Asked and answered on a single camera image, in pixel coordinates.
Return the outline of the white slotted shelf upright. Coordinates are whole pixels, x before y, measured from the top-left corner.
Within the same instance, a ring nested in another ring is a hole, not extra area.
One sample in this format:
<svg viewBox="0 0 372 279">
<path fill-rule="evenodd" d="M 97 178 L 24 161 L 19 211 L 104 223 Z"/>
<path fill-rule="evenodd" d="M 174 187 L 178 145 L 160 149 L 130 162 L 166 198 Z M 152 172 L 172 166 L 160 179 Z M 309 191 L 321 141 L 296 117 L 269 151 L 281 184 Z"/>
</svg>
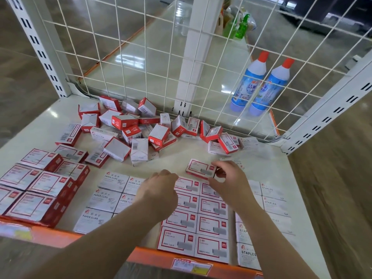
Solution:
<svg viewBox="0 0 372 279">
<path fill-rule="evenodd" d="M 35 50 L 53 88 L 60 97 L 72 95 L 67 73 L 71 66 L 65 55 L 58 55 L 62 43 L 45 0 L 6 0 Z"/>
<path fill-rule="evenodd" d="M 281 151 L 291 154 L 370 92 L 372 49 L 285 133 Z"/>
<path fill-rule="evenodd" d="M 189 117 L 224 0 L 194 0 L 173 113 Z"/>
</svg>

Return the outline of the blue bottle with red cap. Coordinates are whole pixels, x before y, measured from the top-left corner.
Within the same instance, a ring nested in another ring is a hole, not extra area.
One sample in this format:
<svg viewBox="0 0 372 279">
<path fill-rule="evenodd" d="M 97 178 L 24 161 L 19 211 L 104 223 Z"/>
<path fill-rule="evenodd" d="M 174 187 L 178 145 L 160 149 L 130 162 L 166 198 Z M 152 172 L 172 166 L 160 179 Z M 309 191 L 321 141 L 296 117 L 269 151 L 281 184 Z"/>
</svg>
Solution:
<svg viewBox="0 0 372 279">
<path fill-rule="evenodd" d="M 244 72 L 231 98 L 230 109 L 233 112 L 242 112 L 257 87 L 261 84 L 267 72 L 266 61 L 268 56 L 268 51 L 262 51 L 258 59 L 254 60 Z"/>
<path fill-rule="evenodd" d="M 295 59 L 286 58 L 281 66 L 274 68 L 249 107 L 249 114 L 261 116 L 273 104 L 290 78 L 290 68 Z"/>
</svg>

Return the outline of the stack of large red packs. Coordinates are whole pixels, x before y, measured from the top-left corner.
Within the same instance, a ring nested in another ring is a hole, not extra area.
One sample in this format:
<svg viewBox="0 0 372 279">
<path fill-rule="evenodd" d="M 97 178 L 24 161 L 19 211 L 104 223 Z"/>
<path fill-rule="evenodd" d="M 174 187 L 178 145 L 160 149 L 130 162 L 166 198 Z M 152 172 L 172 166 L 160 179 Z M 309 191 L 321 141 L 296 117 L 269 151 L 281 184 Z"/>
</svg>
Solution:
<svg viewBox="0 0 372 279">
<path fill-rule="evenodd" d="M 87 157 L 64 145 L 32 148 L 0 176 L 0 218 L 55 228 L 90 173 Z"/>
</svg>

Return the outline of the orange shelf front rail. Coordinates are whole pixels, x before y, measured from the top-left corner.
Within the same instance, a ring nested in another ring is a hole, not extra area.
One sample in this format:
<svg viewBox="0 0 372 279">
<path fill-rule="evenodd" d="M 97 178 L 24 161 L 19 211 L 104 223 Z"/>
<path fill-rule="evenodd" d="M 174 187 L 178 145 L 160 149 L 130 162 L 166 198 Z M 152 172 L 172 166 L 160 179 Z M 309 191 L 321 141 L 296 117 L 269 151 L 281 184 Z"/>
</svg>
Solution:
<svg viewBox="0 0 372 279">
<path fill-rule="evenodd" d="M 64 248 L 65 246 L 82 237 L 81 234 L 76 234 L 74 232 L 55 230 L 46 226 L 19 222 L 4 217 L 0 217 L 0 221 L 27 226 L 31 229 L 31 233 L 33 236 L 33 240 L 28 242 L 47 245 L 55 248 Z M 208 276 L 203 277 L 211 277 L 217 279 L 264 279 L 262 272 L 256 271 L 254 269 L 231 266 L 228 264 L 211 262 L 199 258 L 182 256 L 175 253 L 169 253 L 144 247 L 136 247 L 132 254 L 129 256 L 128 261 L 165 269 L 171 269 L 170 267 L 174 258 L 186 258 L 197 262 L 213 264 L 213 267 L 211 268 Z"/>
</svg>

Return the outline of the green spray bottle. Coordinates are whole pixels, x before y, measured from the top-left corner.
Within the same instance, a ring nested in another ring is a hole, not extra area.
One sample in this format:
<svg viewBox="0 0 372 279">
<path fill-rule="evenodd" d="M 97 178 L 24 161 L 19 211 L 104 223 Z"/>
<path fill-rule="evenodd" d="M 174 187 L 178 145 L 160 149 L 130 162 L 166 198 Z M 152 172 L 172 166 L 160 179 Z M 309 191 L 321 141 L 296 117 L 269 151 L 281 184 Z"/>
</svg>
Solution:
<svg viewBox="0 0 372 279">
<path fill-rule="evenodd" d="M 244 38 L 245 33 L 247 31 L 247 28 L 249 26 L 248 25 L 249 18 L 250 18 L 250 14 L 247 13 L 247 14 L 244 15 L 244 18 L 240 20 L 239 27 L 238 27 L 237 32 L 235 34 L 236 39 L 243 39 Z"/>
</svg>

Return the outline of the person's right hand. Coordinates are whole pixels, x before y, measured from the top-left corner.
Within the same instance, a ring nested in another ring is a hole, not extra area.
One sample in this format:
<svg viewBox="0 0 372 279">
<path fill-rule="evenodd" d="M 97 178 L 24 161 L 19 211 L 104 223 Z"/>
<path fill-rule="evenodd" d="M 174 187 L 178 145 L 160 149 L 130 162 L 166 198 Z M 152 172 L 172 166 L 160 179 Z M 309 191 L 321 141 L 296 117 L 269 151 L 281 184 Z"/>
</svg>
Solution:
<svg viewBox="0 0 372 279">
<path fill-rule="evenodd" d="M 249 181 L 237 164 L 232 161 L 213 161 L 211 164 L 217 166 L 215 176 L 226 175 L 226 190 L 215 190 L 238 214 L 249 210 L 257 210 L 261 207 L 254 198 Z"/>
</svg>

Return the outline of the rows of white paper-clip packets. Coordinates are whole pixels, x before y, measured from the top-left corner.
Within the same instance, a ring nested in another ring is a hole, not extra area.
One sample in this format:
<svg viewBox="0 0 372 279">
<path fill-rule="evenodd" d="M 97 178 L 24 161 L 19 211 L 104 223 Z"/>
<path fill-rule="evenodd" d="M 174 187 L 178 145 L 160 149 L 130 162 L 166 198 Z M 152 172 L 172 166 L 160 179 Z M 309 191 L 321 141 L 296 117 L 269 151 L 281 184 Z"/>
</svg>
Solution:
<svg viewBox="0 0 372 279">
<path fill-rule="evenodd" d="M 93 192 L 73 231 L 88 234 L 131 206 L 144 180 L 107 172 Z"/>
</svg>

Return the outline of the grid of red framed cartons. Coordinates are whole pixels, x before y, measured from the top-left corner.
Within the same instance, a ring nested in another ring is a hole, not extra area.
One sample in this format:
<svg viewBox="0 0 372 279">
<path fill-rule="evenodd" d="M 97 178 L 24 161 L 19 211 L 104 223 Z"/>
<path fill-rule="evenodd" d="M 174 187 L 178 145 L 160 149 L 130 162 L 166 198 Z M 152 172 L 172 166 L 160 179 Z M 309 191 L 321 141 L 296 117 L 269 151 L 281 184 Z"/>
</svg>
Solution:
<svg viewBox="0 0 372 279">
<path fill-rule="evenodd" d="M 228 264 L 227 204 L 208 181 L 179 177 L 175 191 L 178 205 L 161 222 L 157 249 Z"/>
</svg>

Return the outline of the pale green bottle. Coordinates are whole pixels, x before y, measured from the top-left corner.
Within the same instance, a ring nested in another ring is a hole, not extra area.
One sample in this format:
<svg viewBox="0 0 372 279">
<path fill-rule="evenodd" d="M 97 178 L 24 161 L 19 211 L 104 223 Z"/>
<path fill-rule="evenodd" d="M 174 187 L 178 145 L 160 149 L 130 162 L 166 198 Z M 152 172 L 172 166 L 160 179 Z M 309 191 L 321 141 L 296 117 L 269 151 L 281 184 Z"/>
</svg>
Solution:
<svg viewBox="0 0 372 279">
<path fill-rule="evenodd" d="M 237 32 L 237 25 L 235 18 L 230 18 L 222 31 L 222 36 L 228 39 L 233 39 Z"/>
</svg>

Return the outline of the blurred yellow price label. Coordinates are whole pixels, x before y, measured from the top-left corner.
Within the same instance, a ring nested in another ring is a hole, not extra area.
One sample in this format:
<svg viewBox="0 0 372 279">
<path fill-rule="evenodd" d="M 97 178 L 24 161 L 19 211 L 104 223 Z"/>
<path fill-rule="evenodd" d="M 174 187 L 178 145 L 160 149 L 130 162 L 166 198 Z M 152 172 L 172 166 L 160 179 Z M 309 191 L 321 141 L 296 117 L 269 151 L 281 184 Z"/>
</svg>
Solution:
<svg viewBox="0 0 372 279">
<path fill-rule="evenodd" d="M 27 226 L 6 223 L 0 221 L 0 236 L 19 239 L 24 241 L 32 241 L 33 236 L 31 229 Z"/>
</svg>

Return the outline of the person's left forearm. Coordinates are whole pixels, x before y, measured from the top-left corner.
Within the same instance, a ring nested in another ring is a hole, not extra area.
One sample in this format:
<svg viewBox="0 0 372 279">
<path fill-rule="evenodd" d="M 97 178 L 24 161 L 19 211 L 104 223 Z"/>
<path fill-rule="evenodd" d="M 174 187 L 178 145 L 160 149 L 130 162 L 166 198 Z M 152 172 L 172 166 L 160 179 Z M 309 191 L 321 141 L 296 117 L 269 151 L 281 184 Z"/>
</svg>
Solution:
<svg viewBox="0 0 372 279">
<path fill-rule="evenodd" d="M 136 201 L 23 279 L 113 279 L 135 247 L 174 209 L 154 198 Z"/>
</svg>

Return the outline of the white and yellow price label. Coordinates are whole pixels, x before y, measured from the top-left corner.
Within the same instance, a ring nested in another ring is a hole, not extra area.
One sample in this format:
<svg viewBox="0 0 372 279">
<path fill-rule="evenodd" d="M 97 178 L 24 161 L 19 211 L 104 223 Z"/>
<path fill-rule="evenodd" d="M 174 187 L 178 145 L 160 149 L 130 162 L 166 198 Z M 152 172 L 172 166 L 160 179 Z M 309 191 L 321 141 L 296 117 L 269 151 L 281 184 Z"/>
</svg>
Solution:
<svg viewBox="0 0 372 279">
<path fill-rule="evenodd" d="M 174 258 L 171 269 L 176 271 L 192 273 L 200 276 L 208 276 L 213 264 L 197 262 L 186 258 Z"/>
</svg>

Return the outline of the red bordered staple box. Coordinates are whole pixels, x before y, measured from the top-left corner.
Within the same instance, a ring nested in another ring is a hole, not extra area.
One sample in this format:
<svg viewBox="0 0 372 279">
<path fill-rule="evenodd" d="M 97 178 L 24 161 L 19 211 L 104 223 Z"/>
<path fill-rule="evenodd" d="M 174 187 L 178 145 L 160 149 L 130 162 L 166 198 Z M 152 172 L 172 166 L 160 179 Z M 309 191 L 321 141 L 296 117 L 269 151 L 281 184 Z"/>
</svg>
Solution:
<svg viewBox="0 0 372 279">
<path fill-rule="evenodd" d="M 196 159 L 190 159 L 185 172 L 193 175 L 195 177 L 208 180 L 209 178 L 214 178 L 217 166 L 198 161 Z"/>
</svg>

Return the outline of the person's left hand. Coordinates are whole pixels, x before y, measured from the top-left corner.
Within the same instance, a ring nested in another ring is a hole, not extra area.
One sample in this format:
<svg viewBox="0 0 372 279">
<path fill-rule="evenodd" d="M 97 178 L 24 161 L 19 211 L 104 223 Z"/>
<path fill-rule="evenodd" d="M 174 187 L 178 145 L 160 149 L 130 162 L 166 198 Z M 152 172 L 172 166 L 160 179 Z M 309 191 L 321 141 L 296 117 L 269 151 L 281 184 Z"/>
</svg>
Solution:
<svg viewBox="0 0 372 279">
<path fill-rule="evenodd" d="M 168 218 L 178 206 L 178 195 L 175 189 L 162 188 L 157 184 L 155 172 L 139 186 L 134 202 L 148 206 L 152 214 L 159 220 Z"/>
</svg>

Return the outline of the jumbled pile of red-white cartons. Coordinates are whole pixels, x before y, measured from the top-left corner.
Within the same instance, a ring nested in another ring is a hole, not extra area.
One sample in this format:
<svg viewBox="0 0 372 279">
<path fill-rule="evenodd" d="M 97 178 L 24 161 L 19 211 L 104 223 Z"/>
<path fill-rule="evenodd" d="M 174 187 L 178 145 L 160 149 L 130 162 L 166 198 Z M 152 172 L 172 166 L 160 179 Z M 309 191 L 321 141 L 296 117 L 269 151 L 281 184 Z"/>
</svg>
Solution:
<svg viewBox="0 0 372 279">
<path fill-rule="evenodd" d="M 119 106 L 117 100 L 102 97 L 101 102 L 104 106 L 106 103 L 113 103 L 114 106 L 108 109 L 103 108 L 104 112 L 102 112 L 99 102 L 79 104 L 77 115 L 80 120 L 75 118 L 66 124 L 65 128 L 62 125 L 58 126 L 61 135 L 56 136 L 55 144 L 67 148 L 67 154 L 62 154 L 65 160 L 85 162 L 101 168 L 110 157 L 119 162 L 129 157 L 131 149 L 135 151 L 135 145 L 132 144 L 134 139 L 138 138 L 144 140 L 145 143 L 151 143 L 156 151 L 176 141 L 176 137 L 166 130 L 163 144 L 158 145 L 159 140 L 154 139 L 155 131 L 151 125 L 139 125 L 137 118 L 122 113 L 119 108 L 116 109 Z M 82 133 L 92 134 L 93 138 L 103 142 L 103 145 L 90 153 L 76 150 L 74 146 Z"/>
</svg>

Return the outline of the person's right forearm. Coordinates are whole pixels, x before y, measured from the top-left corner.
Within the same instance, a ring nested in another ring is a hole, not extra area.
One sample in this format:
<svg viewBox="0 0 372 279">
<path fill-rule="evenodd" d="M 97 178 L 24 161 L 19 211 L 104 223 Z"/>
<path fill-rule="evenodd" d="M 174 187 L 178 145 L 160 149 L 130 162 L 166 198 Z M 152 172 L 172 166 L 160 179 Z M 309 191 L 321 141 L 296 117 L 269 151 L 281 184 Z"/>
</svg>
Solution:
<svg viewBox="0 0 372 279">
<path fill-rule="evenodd" d="M 247 228 L 264 279 L 319 279 L 255 200 L 231 207 Z"/>
</svg>

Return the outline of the rows of plain white packets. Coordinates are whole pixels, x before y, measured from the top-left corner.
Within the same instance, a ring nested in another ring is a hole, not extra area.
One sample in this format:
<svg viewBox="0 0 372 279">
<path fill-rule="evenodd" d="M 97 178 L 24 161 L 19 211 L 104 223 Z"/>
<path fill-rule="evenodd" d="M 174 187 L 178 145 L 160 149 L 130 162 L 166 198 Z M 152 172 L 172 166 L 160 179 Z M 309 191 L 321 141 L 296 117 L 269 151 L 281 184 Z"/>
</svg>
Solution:
<svg viewBox="0 0 372 279">
<path fill-rule="evenodd" d="M 280 191 L 264 183 L 249 180 L 250 188 L 259 206 L 267 213 L 281 234 L 290 242 L 296 251 L 299 245 L 292 228 L 288 204 Z M 248 231 L 240 216 L 235 213 L 235 234 L 237 241 L 238 266 L 261 271 L 257 255 Z"/>
</svg>

